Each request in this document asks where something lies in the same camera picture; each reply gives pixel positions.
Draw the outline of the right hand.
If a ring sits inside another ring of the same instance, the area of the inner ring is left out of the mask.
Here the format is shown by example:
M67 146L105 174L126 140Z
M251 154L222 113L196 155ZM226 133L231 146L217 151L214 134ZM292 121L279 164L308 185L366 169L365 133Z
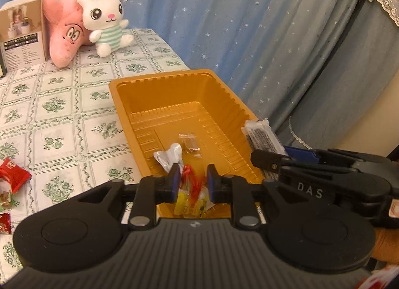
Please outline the right hand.
M375 228L375 234L372 258L387 264L399 264L399 230Z

